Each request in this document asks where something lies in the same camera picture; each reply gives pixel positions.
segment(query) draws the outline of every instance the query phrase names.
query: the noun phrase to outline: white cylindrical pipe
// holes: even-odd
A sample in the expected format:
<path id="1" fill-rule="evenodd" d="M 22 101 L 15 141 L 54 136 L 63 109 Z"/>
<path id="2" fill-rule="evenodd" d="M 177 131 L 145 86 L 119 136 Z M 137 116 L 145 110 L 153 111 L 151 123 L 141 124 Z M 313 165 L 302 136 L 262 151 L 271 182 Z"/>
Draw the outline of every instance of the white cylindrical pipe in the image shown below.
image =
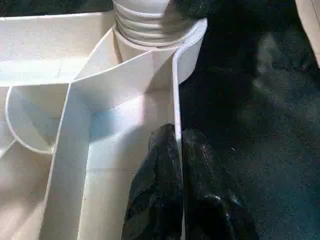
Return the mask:
<path id="1" fill-rule="evenodd" d="M 133 43 L 169 47 L 183 43 L 196 22 L 183 17 L 171 0 L 113 0 L 119 31 Z"/>

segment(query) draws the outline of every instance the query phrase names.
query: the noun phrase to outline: dark surface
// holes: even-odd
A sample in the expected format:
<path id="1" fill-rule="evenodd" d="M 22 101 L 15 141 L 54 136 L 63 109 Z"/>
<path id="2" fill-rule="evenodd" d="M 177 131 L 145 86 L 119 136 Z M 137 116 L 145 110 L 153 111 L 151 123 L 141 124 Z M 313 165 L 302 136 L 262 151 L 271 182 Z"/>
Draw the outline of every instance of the dark surface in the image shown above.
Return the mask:
<path id="1" fill-rule="evenodd" d="M 260 239 L 320 239 L 319 69 L 295 1 L 178 1 L 208 17 L 182 127 L 206 135 Z"/>
<path id="2" fill-rule="evenodd" d="M 112 0 L 0 0 L 0 17 L 106 12 Z"/>
<path id="3" fill-rule="evenodd" d="M 175 130 L 166 124 L 149 138 L 149 152 L 137 171 L 122 229 L 123 240 L 179 240 L 183 184 Z"/>
<path id="4" fill-rule="evenodd" d="M 196 130 L 183 131 L 187 240 L 258 240 L 236 181 Z"/>

